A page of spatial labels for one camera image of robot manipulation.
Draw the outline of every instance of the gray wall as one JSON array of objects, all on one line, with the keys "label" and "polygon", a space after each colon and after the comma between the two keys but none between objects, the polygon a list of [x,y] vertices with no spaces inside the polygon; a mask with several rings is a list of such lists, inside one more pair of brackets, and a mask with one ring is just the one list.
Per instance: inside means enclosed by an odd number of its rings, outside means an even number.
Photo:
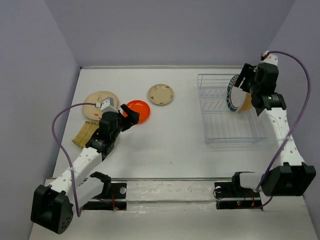
[{"label": "gray wall", "polygon": [[[304,117],[293,136],[296,145],[309,165],[320,173],[320,1],[297,0],[273,40],[270,50],[289,52],[300,58],[311,76],[311,96]],[[279,56],[280,76],[278,92],[285,97],[288,120],[292,124],[299,114],[307,92],[306,77],[293,60]],[[318,175],[305,194],[313,224],[320,237],[320,176]]]},{"label": "gray wall", "polygon": [[51,121],[71,104],[79,67],[43,0],[1,0],[0,36],[0,239],[26,240],[33,192],[58,155]]},{"label": "gray wall", "polygon": [[242,65],[294,0],[46,0],[80,66]]}]

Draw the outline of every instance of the red plate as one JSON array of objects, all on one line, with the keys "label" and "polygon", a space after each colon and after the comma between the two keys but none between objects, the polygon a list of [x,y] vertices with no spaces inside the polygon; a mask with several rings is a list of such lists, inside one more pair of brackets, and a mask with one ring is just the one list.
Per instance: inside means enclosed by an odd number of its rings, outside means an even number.
[{"label": "red plate", "polygon": [[150,115],[150,107],[149,105],[141,100],[133,100],[127,103],[128,108],[132,111],[135,111],[140,114],[138,124],[142,124],[146,121]]}]

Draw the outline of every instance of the rack wire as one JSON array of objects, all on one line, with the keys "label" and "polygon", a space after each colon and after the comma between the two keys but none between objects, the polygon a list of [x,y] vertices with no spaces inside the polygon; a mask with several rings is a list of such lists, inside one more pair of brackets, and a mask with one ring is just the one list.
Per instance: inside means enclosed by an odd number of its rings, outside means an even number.
[{"label": "rack wire", "polygon": [[252,145],[266,138],[264,128],[252,108],[231,112],[227,106],[227,87],[233,74],[199,74],[198,94],[204,141],[214,144]]}]

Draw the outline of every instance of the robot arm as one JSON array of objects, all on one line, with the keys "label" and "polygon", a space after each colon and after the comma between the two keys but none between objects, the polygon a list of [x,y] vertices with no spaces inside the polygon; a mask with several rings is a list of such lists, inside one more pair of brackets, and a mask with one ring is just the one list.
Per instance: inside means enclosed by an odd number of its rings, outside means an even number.
[{"label": "robot arm", "polygon": [[121,108],[127,114],[126,117],[112,107],[108,99],[101,104],[97,103],[96,107],[100,107],[103,113],[99,128],[73,162],[72,168],[66,169],[48,186],[40,185],[34,191],[31,221],[57,234],[62,234],[68,228],[76,211],[72,172],[79,208],[100,194],[106,195],[111,189],[111,178],[97,171],[88,175],[114,149],[120,132],[128,130],[139,121],[139,113],[125,104]]},{"label": "robot arm", "polygon": [[[262,55],[257,66],[245,64],[236,80],[235,87],[251,93],[251,103],[266,131],[271,159],[279,150],[288,132],[287,106],[283,96],[275,92],[278,78],[276,55]],[[307,166],[300,155],[292,135],[262,182],[266,196],[301,196],[316,176],[313,166]],[[236,172],[232,182],[242,188],[256,190],[264,173]]]}]

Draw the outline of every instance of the white dish rack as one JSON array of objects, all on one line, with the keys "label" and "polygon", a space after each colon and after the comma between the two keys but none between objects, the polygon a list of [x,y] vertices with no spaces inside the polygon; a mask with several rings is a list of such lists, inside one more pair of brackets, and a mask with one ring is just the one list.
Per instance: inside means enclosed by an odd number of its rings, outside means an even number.
[{"label": "white dish rack", "polygon": [[234,74],[199,74],[197,77],[204,141],[207,145],[252,145],[266,138],[254,108],[231,112],[227,86]]}]

